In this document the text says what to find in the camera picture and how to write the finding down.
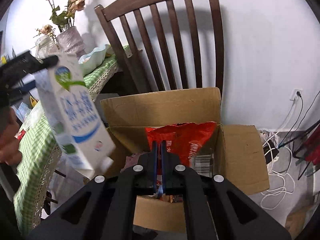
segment chair slat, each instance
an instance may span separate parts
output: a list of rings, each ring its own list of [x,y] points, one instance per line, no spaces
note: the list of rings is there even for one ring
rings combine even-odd
[[[165,70],[167,72],[167,77],[170,85],[170,89],[177,89],[176,80],[174,78],[173,69],[171,65],[170,55],[168,51],[167,41],[164,36],[163,27],[161,24],[161,19],[159,15],[159,11],[156,4],[150,5],[150,10],[152,14],[153,23],[155,25],[156,33],[158,36],[158,41],[162,53],[162,58],[164,61]]]
[[[214,46],[216,55],[216,87],[220,89],[222,98],[223,87],[223,65],[224,65],[224,46],[223,46],[223,28],[220,12],[219,0],[209,0],[213,33],[214,33]]]
[[[160,70],[158,67],[158,63],[156,61],[155,53],[153,51],[152,44],[151,44],[151,41],[150,41],[150,38],[149,38],[149,35],[147,32],[147,28],[146,28],[146,25],[143,21],[142,15],[141,15],[141,11],[140,11],[140,9],[137,9],[137,10],[134,10],[133,13],[134,13],[134,16],[136,17],[136,21],[137,21],[137,25],[138,25],[138,28],[140,31],[140,35],[141,35],[141,38],[142,38],[142,41],[144,44],[144,48],[146,49],[146,53],[147,53],[147,56],[148,56],[148,59],[150,62],[153,76],[156,80],[158,90],[164,91],[165,89],[164,89],[163,81],[161,78]]]
[[[138,76],[137,78],[140,77],[140,79],[145,80],[145,82],[138,82],[138,84],[136,84],[137,89],[138,89],[139,93],[152,92],[150,84],[148,82],[147,73],[146,73],[145,69],[143,68],[143,64],[142,64],[140,56],[139,56],[138,48],[137,48],[137,45],[136,45],[134,38],[132,36],[132,32],[130,30],[127,18],[125,17],[125,15],[121,15],[119,18],[120,18],[120,21],[122,24],[122,28],[124,30],[124,34],[128,40],[130,50],[132,52],[132,57],[136,63],[135,68],[137,70],[137,73],[136,73],[136,75]]]
[[[202,87],[202,71],[201,71],[201,55],[200,55],[200,44],[198,36],[198,28],[196,23],[195,10],[193,8],[192,0],[184,0],[187,8],[187,15],[189,20],[189,28],[192,41],[193,59],[195,62],[195,73],[196,73],[196,87]]]
[[[177,14],[174,9],[173,0],[167,0],[166,3],[167,3],[168,12],[169,12],[170,22],[171,22],[174,44],[177,52],[182,88],[186,89],[186,88],[189,88],[189,85],[188,85],[187,70],[186,70],[186,64],[184,61],[184,54],[183,54],[182,41],[181,41]]]
[[[129,64],[129,60],[127,58],[127,55],[124,52],[122,44],[116,33],[116,30],[114,29],[111,22],[106,21],[102,10],[103,10],[103,7],[101,5],[98,5],[95,8],[95,12],[98,16],[101,26],[109,39],[111,47],[113,48],[115,54],[117,55],[117,61],[119,62],[119,65],[122,67],[123,72],[126,75],[127,79],[129,80],[127,85],[129,86],[132,94],[135,94],[138,92],[137,85],[136,85],[137,80],[134,80],[133,78],[132,69],[130,69],[131,65]]]

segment flower vase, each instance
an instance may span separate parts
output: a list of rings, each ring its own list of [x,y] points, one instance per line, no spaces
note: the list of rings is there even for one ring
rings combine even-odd
[[[77,59],[86,54],[85,44],[81,38],[76,26],[71,26],[57,36],[57,43],[66,54],[76,54]]]

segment chair backrest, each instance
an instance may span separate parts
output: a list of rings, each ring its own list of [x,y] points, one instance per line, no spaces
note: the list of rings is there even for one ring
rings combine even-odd
[[[172,70],[172,64],[170,60],[170,55],[166,43],[166,38],[164,36],[164,30],[162,27],[159,11],[156,3],[166,1],[166,5],[169,12],[170,23],[172,27],[172,34],[175,43],[175,48],[177,52],[177,60],[179,64],[182,88],[189,88],[188,78],[186,72],[186,64],[183,54],[183,47],[181,42],[180,30],[177,20],[176,11],[173,5],[173,0],[116,0],[106,8],[103,8],[101,5],[98,5],[95,8],[96,14],[100,20],[103,30],[105,31],[111,46],[114,49],[114,52],[117,56],[119,64],[123,67],[124,71],[130,73],[132,79],[137,87],[139,93],[151,91],[149,83],[147,85],[143,84],[144,82],[141,79],[146,78],[145,73],[142,73],[140,69],[137,73],[137,67],[142,67],[141,59],[138,54],[137,45],[133,39],[132,32],[128,25],[125,14],[132,12],[136,18],[138,29],[150,62],[150,66],[156,81],[156,85],[159,91],[165,90],[163,80],[160,75],[160,70],[157,64],[157,60],[151,45],[151,41],[145,26],[145,22],[142,18],[140,8],[149,6],[152,14],[152,19],[155,25],[156,34],[158,37],[160,50],[162,58],[164,61],[164,66],[166,69],[170,89],[177,89],[175,77]],[[200,45],[198,30],[195,18],[195,12],[193,8],[192,0],[184,0],[187,16],[189,21],[189,28],[191,32],[191,41],[193,48],[193,57],[195,64],[195,74],[196,74],[196,87],[202,87],[202,71],[201,71],[201,55],[200,55]],[[222,86],[223,86],[223,65],[224,65],[224,48],[223,48],[223,30],[222,30],[222,20],[220,13],[220,5],[218,0],[209,0],[212,22],[213,22],[213,31],[214,31],[214,41],[215,41],[215,60],[216,60],[216,87],[220,89],[222,95]],[[115,18],[120,18],[124,33],[128,40],[129,46],[131,48],[134,59],[136,60],[136,65],[134,67],[130,66],[127,60],[127,57],[122,48],[119,37],[116,34],[115,29],[111,23],[111,20]]]

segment chair leg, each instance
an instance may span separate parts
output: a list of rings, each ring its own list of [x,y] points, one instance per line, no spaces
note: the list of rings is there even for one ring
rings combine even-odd
[[[51,198],[52,198],[52,194],[49,191],[47,191],[46,197],[44,200],[43,209],[47,213],[48,216],[51,215],[51,207],[50,207],[50,201],[49,201],[49,199],[51,199]]]
[[[62,176],[62,177],[66,177],[66,175],[65,174],[63,174],[62,172],[60,172],[60,171],[57,171],[57,170],[54,170],[54,172],[55,173],[57,173],[57,174],[59,174],[60,176]]]
[[[58,204],[58,201],[56,201],[56,200],[54,200],[54,199],[52,199],[50,197],[45,197],[45,200],[48,201],[48,202],[52,202],[52,203]]]

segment milk carton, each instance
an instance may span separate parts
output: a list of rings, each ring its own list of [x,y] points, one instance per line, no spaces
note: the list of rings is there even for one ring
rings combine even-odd
[[[92,179],[112,164],[115,145],[90,98],[76,56],[34,74],[44,114],[73,168]]]

